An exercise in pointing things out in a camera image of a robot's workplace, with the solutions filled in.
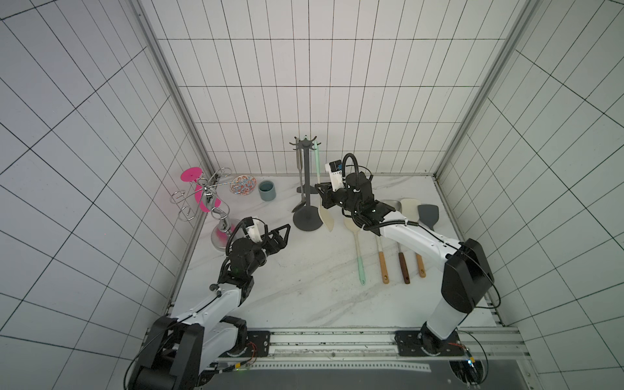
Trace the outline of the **cream spatula mint handle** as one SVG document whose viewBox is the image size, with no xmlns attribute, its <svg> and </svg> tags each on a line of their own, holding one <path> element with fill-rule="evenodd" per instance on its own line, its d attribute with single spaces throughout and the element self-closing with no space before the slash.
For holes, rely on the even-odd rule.
<svg viewBox="0 0 624 390">
<path fill-rule="evenodd" d="M 360 280 L 360 283 L 362 285 L 365 285 L 367 282 L 367 278 L 366 278 L 366 273 L 365 273 L 365 269 L 364 269 L 364 265 L 363 265 L 363 261 L 362 261 L 362 252 L 361 252 L 361 246 L 360 246 L 360 242 L 359 242 L 359 238 L 358 238 L 358 233 L 360 231 L 359 227 L 355 224 L 355 222 L 350 219 L 350 218 L 345 218 L 344 219 L 344 225 L 345 227 L 352 232 L 353 236 L 354 236 L 354 242 L 355 242 L 355 248 L 356 248 L 356 255 L 357 255 L 357 270 L 358 270 L 358 277 Z"/>
</svg>

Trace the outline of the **cream utensil dark wood handle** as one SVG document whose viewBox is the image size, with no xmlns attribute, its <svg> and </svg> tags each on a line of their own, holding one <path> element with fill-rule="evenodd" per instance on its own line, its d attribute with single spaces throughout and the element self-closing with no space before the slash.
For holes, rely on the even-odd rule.
<svg viewBox="0 0 624 390">
<path fill-rule="evenodd" d="M 395 211 L 401 212 L 401 203 L 399 203 L 399 201 L 383 200 L 383 202 L 390 205 L 392 208 L 395 209 Z M 402 274 L 403 281 L 405 284 L 410 284 L 410 274 L 409 274 L 408 266 L 406 263 L 405 255 L 403 253 L 403 249 L 401 248 L 400 243 L 397 243 L 396 246 L 397 246 L 397 253 L 398 253 L 399 264 L 401 267 L 401 274 Z"/>
</svg>

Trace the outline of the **cream spatula light wood handle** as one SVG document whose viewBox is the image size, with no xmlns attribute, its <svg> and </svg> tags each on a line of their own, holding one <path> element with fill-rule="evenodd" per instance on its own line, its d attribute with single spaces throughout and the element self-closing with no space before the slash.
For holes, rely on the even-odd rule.
<svg viewBox="0 0 624 390">
<path fill-rule="evenodd" d="M 418 199 L 414 199 L 414 198 L 403 198 L 401 199 L 400 203 L 401 203 L 402 214 L 406 216 L 410 221 L 418 222 L 419 221 L 418 206 L 421 205 L 421 202 Z M 419 253 L 417 252 L 414 252 L 414 253 L 415 253 L 416 262 L 418 265 L 419 276 L 421 278 L 425 278 L 427 273 L 426 273 L 426 269 L 424 266 L 423 258 Z"/>
</svg>

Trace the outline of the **grey spatula mint handle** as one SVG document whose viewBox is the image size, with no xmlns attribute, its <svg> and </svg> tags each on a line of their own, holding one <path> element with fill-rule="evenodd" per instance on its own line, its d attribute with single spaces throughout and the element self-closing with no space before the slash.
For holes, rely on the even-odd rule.
<svg viewBox="0 0 624 390">
<path fill-rule="evenodd" d="M 434 231 L 434 227 L 440 219 L 440 211 L 437 205 L 420 204 L 417 206 L 419 223 Z"/>
</svg>

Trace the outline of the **grey metal utensil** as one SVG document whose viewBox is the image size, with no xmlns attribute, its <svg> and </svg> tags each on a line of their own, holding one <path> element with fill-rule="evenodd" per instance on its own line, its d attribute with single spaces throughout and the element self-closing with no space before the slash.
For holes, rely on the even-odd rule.
<svg viewBox="0 0 624 390">
<path fill-rule="evenodd" d="M 302 149 L 298 146 L 299 140 L 295 138 L 295 142 L 292 144 L 294 146 L 294 150 L 296 152 L 296 163 L 297 170 L 300 182 L 303 182 L 303 160 L 302 160 Z"/>
</svg>

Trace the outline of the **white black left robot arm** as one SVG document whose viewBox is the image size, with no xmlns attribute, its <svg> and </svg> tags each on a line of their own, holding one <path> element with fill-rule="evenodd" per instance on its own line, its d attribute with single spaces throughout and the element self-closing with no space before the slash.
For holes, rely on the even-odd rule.
<svg viewBox="0 0 624 390">
<path fill-rule="evenodd" d="M 271 230 L 261 219 L 242 219 L 227 240 L 208 298 L 179 317 L 163 316 L 153 323 L 124 374 L 124 388 L 194 389 L 222 354 L 243 354 L 246 322 L 230 314 L 250 295 L 253 273 L 287 247 L 290 230 L 289 224 Z"/>
</svg>

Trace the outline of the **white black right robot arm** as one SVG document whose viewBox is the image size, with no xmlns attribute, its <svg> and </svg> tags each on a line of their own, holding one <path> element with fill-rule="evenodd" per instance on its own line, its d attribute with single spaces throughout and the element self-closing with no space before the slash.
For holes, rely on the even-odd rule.
<svg viewBox="0 0 624 390">
<path fill-rule="evenodd" d="M 422 219 L 412 221 L 395 207 L 375 199 L 371 180 L 353 172 L 337 181 L 315 185 L 323 207 L 339 206 L 358 230 L 404 245 L 434 262 L 442 272 L 441 299 L 422 325 L 419 344 L 435 356 L 465 318 L 494 287 L 483 247 L 468 239 L 453 240 L 433 231 Z"/>
</svg>

